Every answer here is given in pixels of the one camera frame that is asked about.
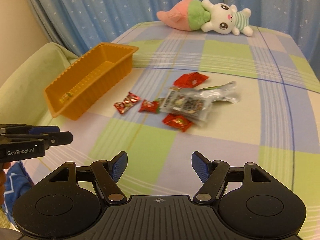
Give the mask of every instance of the blue patterned fabric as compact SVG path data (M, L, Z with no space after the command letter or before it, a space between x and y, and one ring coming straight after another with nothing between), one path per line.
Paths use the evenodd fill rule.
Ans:
M30 0L54 42L78 56L180 0ZM320 0L210 0L252 11L250 24L290 34L320 78Z
M6 174L7 181L5 182L4 204L2 208L7 215L8 220L16 225L13 216L12 208L14 202L23 194L25 194L33 186L33 182L26 172L21 161L17 161Z

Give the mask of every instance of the wall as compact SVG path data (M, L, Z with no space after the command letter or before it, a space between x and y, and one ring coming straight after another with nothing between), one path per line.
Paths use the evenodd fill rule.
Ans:
M0 0L0 87L47 42L27 0Z

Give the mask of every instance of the orange plastic tray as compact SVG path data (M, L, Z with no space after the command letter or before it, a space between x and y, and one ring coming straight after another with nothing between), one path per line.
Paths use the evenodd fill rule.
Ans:
M77 120L132 70L134 46L100 43L70 65L45 90L52 117Z

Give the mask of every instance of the person's hand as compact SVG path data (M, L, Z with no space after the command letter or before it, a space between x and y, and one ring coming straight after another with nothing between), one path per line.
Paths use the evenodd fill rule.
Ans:
M11 163L4 163L3 164L3 169L7 170L10 168ZM0 205L4 203L4 192L5 192L5 186L4 183L6 181L6 176L4 171L0 171Z

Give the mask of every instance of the striped shirt on plush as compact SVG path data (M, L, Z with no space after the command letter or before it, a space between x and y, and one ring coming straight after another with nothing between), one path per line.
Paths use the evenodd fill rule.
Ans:
M249 19L247 19L243 12L235 12L232 14L233 17L236 18L236 24L235 26L239 29L239 31L242 32L244 27L249 26Z

